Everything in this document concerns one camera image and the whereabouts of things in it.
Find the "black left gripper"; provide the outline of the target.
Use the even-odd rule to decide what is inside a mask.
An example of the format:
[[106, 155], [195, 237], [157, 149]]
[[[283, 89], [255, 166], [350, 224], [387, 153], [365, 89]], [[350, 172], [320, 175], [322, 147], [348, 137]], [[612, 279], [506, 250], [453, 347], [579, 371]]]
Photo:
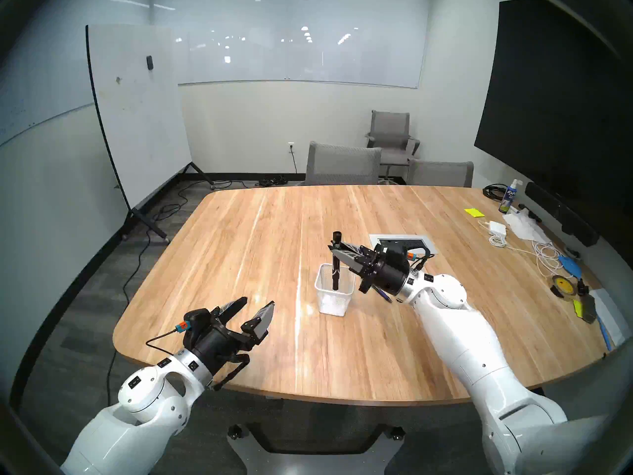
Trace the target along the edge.
[[246, 349], [249, 339], [262, 341], [268, 334], [273, 319], [275, 302], [267, 303], [256, 315], [241, 326], [245, 334], [230, 331], [228, 322], [248, 303], [247, 297], [241, 297], [213, 310], [213, 317], [223, 326], [191, 326], [191, 352], [205, 366], [210, 374], [216, 374], [227, 362], [241, 364], [244, 368], [250, 363]]

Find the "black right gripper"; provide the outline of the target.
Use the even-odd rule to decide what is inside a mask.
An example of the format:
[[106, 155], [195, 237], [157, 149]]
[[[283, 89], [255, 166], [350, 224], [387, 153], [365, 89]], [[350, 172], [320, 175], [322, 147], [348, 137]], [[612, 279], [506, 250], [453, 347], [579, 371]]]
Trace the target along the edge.
[[393, 249], [374, 250], [349, 242], [341, 250], [330, 250], [333, 257], [361, 277], [360, 291], [367, 293], [372, 286], [388, 294], [398, 294], [409, 276], [406, 253]]

